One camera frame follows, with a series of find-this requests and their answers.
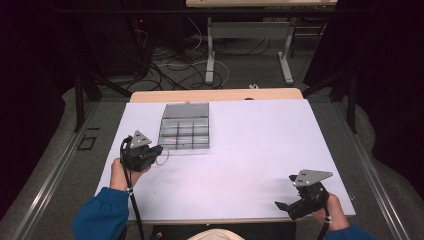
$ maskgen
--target black curtain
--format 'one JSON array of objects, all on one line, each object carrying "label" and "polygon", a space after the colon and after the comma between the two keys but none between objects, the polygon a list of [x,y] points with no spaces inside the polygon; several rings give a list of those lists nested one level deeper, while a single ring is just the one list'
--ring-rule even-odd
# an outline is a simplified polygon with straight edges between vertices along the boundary
[{"label": "black curtain", "polygon": [[[355,66],[357,103],[376,133],[374,156],[424,198],[423,2],[339,0],[337,8],[373,9],[376,15],[332,19],[304,82],[314,87]],[[343,92],[346,80],[329,86]]]},{"label": "black curtain", "polygon": [[62,94],[74,85],[51,21],[45,1],[1,1],[0,218],[48,146],[64,111]]}]

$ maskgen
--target dark background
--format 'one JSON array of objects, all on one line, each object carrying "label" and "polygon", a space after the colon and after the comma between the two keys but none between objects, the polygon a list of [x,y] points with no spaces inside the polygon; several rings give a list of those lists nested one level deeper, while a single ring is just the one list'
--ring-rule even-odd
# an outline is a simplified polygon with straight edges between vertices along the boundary
[{"label": "dark background", "polygon": [[[56,4],[72,7],[70,1]],[[85,32],[87,26],[75,19],[61,18],[79,49],[68,52],[57,31],[59,19],[50,13],[48,6],[45,0],[2,1],[0,6],[1,104],[5,133],[1,146],[6,153],[0,168],[3,193],[0,216],[13,203],[59,124],[65,104],[61,96],[74,86],[74,66],[69,60],[77,57],[102,74],[108,68],[93,51],[93,41]],[[384,14],[377,19],[332,19],[304,82],[314,86],[360,59],[358,104],[368,113],[376,132],[373,154],[404,175],[423,197],[420,177],[424,171],[424,45],[421,36],[424,23],[420,17],[423,4],[420,1],[340,0],[338,7],[377,8]],[[183,47],[177,41],[192,31],[188,27],[182,30],[187,25],[184,21],[178,24],[182,26],[178,36],[170,38],[175,39],[175,48]],[[169,33],[155,34],[166,40]],[[130,39],[121,40],[121,44],[132,45]],[[361,41],[365,48],[358,47]]]}]

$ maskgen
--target handheld controller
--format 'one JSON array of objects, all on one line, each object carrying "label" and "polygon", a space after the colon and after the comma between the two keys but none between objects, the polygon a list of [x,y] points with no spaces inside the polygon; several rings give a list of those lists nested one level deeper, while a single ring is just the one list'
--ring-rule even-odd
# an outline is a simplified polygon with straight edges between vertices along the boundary
[{"label": "handheld controller", "polygon": [[289,178],[299,191],[300,200],[288,205],[275,202],[281,211],[286,211],[292,220],[302,218],[312,212],[325,207],[329,194],[320,182],[331,177],[331,172],[302,170],[298,175],[290,175]]},{"label": "handheld controller", "polygon": [[150,139],[144,136],[140,131],[135,131],[134,136],[125,138],[121,145],[121,154],[125,167],[134,172],[141,172],[150,167],[156,158],[162,154],[163,147],[157,145],[150,148],[152,143]]}]

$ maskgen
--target gray carpet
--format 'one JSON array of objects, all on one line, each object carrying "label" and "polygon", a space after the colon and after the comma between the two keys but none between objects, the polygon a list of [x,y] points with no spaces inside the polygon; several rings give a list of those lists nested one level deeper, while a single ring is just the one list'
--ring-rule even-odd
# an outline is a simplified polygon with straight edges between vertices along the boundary
[{"label": "gray carpet", "polygon": [[[216,46],[218,48],[225,44],[226,50],[224,52],[226,53],[230,51],[246,53],[252,50],[260,41],[232,40]],[[289,58],[292,75],[296,80],[293,87],[301,90],[306,88],[302,84],[302,79],[317,43],[318,41],[315,39],[297,41],[295,57]],[[260,52],[260,49],[263,50],[265,48],[266,45],[261,45],[257,51]],[[216,60],[222,61],[230,72],[228,81],[223,87],[248,88],[248,85],[252,83],[257,83],[261,88],[287,87],[283,83],[281,69],[277,61],[276,51],[279,49],[280,45],[278,42],[271,42],[269,49],[261,55],[217,55]],[[156,61],[156,63],[159,65],[168,63],[168,61],[162,60]],[[204,66],[198,65],[199,69],[204,69]],[[225,67],[219,64],[216,64],[216,66],[216,71],[225,79],[228,74]],[[187,76],[196,73],[194,69],[184,71],[173,71],[166,67],[161,67],[161,69],[176,81],[182,81]],[[149,73],[146,79],[157,80],[157,74],[155,72]],[[184,80],[182,85],[190,88],[193,83],[199,81],[201,81],[201,78],[197,75]],[[162,85],[164,89],[172,89],[169,83],[163,82]],[[130,90],[148,90],[154,86],[150,82],[140,82],[132,85]],[[40,218],[35,219],[32,228],[25,235],[27,238],[73,239],[71,221],[78,208],[93,195],[97,187],[104,167],[104,161],[127,100],[120,98],[119,95],[108,88],[101,87],[101,89],[105,96],[102,102],[89,103],[89,101],[86,101],[86,109],[94,109],[92,110],[94,114],[91,119],[87,120],[88,124],[81,130],[79,138],[81,140],[84,136],[85,138],[95,137],[93,148],[90,151],[75,150],[71,152],[69,165],[63,166],[66,171],[57,180],[58,185],[53,189],[53,196],[47,199],[48,202],[45,208],[40,212]],[[340,105],[338,105],[339,103],[330,103],[327,94],[328,89],[324,89],[310,96],[309,100],[346,188],[355,197],[352,203],[357,211],[357,216],[350,218],[350,221],[375,234],[378,239],[396,239],[393,237],[381,211],[380,203],[376,200],[375,194],[370,188],[370,183],[364,176],[364,171],[359,161],[361,155],[358,153],[349,131],[346,130],[345,122],[338,115],[337,109]],[[2,219],[0,223],[0,239],[13,239],[13,236],[17,236],[17,232],[22,230],[22,225],[20,224],[25,219],[28,210],[31,209],[31,204],[36,199],[55,164],[63,157],[65,149],[69,147],[70,139],[75,136],[72,132],[75,126],[73,90],[66,93],[64,99],[67,103],[67,109],[62,122],[30,180],[21,191],[14,205]],[[374,133],[366,114],[360,108],[357,111],[356,121],[357,136],[361,140],[366,153],[370,154]],[[422,199],[403,177],[377,160],[372,159],[372,161],[385,190],[389,193],[393,208],[409,233],[410,239],[420,239],[424,234],[424,230],[421,227],[424,223],[421,218],[424,213]],[[315,239],[320,228],[314,221],[300,221],[298,223],[298,239]],[[137,229],[136,226],[133,226],[130,228],[127,239],[136,238]]]}]

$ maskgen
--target white surface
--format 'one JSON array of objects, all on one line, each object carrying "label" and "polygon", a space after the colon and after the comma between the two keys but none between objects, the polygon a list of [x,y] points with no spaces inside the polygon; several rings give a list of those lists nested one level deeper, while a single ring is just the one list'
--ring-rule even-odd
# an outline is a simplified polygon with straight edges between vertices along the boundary
[{"label": "white surface", "polygon": [[[127,104],[96,194],[109,185],[124,138],[138,129],[151,146],[157,143],[165,105]],[[143,221],[288,220],[274,201],[300,199],[288,176],[301,169],[333,172],[322,183],[340,198],[346,215],[355,215],[307,100],[224,101],[209,107],[210,151],[170,156],[165,165],[152,165],[135,186]],[[131,201],[129,208],[133,220]]]},{"label": "white surface", "polygon": [[278,7],[335,5],[337,0],[187,0],[187,7]]}]

